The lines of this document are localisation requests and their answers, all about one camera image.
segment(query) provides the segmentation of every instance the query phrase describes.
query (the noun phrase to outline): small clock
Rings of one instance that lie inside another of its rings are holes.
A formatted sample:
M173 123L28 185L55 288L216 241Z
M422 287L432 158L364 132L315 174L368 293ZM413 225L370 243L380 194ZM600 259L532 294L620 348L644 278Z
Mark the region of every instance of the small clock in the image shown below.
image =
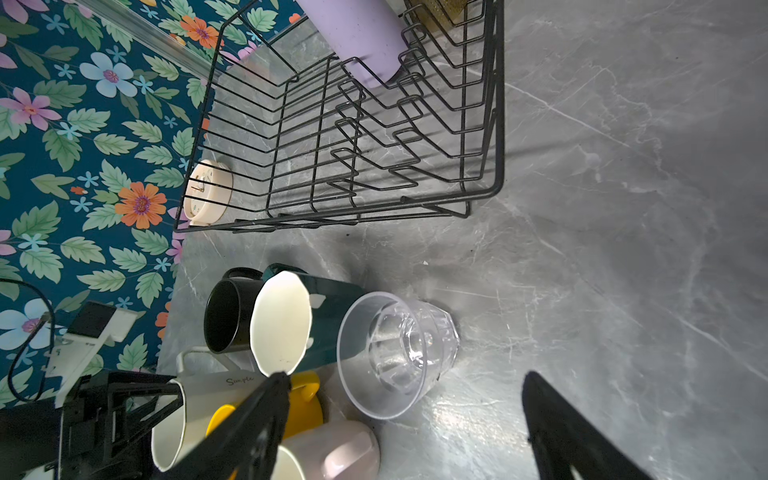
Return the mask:
M226 170L218 170L211 165ZM215 185L195 181L202 180ZM203 160L192 170L184 198L184 214L193 227L205 227L215 223L224 215L232 197L232 173L226 165Z

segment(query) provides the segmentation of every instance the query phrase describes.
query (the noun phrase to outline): clear plastic cup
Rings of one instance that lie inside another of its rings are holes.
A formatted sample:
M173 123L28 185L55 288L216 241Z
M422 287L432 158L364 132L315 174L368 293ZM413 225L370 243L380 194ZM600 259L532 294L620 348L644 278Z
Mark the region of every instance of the clear plastic cup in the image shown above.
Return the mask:
M347 395L369 417L393 419L453 366L458 334L450 314L391 293L361 296L347 311L336 346Z

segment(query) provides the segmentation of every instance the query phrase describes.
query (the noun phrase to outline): lavender water bottle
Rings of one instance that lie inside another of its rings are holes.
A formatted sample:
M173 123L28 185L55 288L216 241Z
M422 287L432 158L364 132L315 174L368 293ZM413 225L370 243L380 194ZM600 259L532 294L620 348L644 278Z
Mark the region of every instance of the lavender water bottle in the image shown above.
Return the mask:
M358 57L382 81L400 69L398 55L408 48L400 36L405 25L386 0L297 1L342 61ZM367 88L380 85L358 62L346 68Z

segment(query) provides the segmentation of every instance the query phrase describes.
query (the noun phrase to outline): gray marble countertop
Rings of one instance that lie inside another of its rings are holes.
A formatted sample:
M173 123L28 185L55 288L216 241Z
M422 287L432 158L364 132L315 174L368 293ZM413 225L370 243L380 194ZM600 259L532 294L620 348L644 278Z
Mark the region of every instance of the gray marble countertop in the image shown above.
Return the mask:
M204 342L226 269L290 263L456 320L453 370L396 420L361 419L321 372L326 415L374 428L382 480L537 478L532 369L656 478L764 478L768 7L510 0L505 17L502 192L467 220L187 235L158 371Z

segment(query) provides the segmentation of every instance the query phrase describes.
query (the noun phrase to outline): black wire dish rack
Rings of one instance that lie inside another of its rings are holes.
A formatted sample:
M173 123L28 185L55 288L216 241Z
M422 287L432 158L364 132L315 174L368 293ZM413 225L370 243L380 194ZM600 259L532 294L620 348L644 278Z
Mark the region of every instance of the black wire dish rack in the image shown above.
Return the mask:
M257 1L222 25L245 25L261 43L239 58L220 37L180 199L227 209L214 224L180 228L180 208L177 232L466 218L473 200L501 190L503 0L471 0L458 21L443 10L447 30L423 4L404 0L409 47L386 83L359 58L340 61L306 17L266 41L248 18ZM437 35L419 17L431 17ZM358 82L350 62L380 86ZM203 161L230 171L232 184L190 181ZM230 190L229 200L203 195L213 187Z

